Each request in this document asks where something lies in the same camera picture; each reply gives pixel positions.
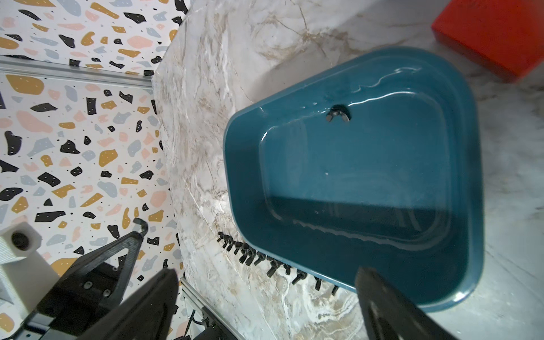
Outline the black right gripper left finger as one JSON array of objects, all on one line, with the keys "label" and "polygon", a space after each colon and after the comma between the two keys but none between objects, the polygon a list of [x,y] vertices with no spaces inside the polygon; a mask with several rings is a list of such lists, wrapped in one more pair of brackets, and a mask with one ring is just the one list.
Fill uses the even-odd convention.
[{"label": "black right gripper left finger", "polygon": [[166,339],[179,292],[177,272],[162,269],[79,338]]}]

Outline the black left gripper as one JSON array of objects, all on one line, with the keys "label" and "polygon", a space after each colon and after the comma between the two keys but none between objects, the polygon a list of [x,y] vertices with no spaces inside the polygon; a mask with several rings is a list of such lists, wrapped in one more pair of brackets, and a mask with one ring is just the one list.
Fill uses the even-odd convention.
[{"label": "black left gripper", "polygon": [[77,339],[121,304],[149,225],[89,252],[70,266],[38,303],[13,339]]}]

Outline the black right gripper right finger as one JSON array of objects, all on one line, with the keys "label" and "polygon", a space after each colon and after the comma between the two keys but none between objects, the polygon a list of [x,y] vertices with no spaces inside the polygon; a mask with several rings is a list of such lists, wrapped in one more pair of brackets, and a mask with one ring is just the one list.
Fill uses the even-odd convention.
[{"label": "black right gripper right finger", "polygon": [[355,282],[369,339],[454,339],[375,269],[359,268]]}]

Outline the teal plastic storage box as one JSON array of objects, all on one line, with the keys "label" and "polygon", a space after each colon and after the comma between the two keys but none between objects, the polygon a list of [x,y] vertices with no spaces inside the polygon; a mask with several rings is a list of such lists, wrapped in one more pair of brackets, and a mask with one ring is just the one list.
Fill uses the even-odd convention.
[{"label": "teal plastic storage box", "polygon": [[[337,104],[350,122],[327,122]],[[347,290],[373,268],[427,312],[477,287],[477,104],[438,55],[384,48],[275,93],[229,119],[223,154],[233,219],[256,250]]]}]

